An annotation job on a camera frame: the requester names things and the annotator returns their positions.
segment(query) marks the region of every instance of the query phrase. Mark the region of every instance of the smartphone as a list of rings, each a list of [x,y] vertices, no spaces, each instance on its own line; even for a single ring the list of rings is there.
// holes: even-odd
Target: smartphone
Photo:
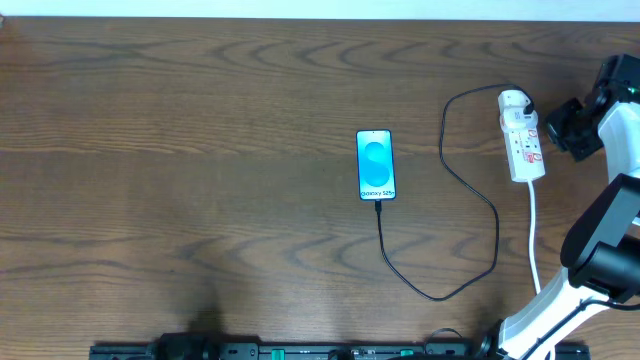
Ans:
[[[393,170],[391,131],[362,130],[356,133],[360,199],[393,200],[396,178]]]

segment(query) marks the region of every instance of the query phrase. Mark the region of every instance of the power strip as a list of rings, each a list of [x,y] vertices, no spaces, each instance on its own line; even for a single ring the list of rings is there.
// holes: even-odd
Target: power strip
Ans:
[[[504,132],[511,180],[528,182],[545,174],[538,138],[538,113],[525,114],[529,98],[520,90],[506,90],[498,97],[500,127]]]

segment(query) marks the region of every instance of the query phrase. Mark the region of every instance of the white background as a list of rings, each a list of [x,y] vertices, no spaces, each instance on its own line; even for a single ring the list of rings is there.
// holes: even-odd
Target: white background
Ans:
[[[640,21],[640,0],[0,0],[55,16]]]

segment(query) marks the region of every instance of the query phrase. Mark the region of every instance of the brown wood surface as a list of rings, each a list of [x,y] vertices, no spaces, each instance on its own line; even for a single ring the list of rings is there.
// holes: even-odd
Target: brown wood surface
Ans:
[[[501,216],[499,265],[445,303],[381,260],[354,134],[394,135],[392,260],[444,295],[489,266],[490,209],[440,165],[444,103],[512,81],[541,116],[640,50],[632,24],[9,19],[0,31],[0,358],[86,359],[96,341],[207,330],[265,341],[475,336],[533,296],[527,187],[508,176],[497,94],[449,114],[450,165]],[[543,139],[538,264],[607,182]],[[640,315],[572,334],[635,359]]]

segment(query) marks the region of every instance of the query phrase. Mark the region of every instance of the blue circle on screen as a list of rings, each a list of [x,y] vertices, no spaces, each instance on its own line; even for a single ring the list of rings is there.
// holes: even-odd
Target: blue circle on screen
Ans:
[[[364,180],[371,186],[382,186],[389,181],[389,169],[385,163],[384,146],[378,142],[371,142],[364,148],[369,163],[364,166]]]

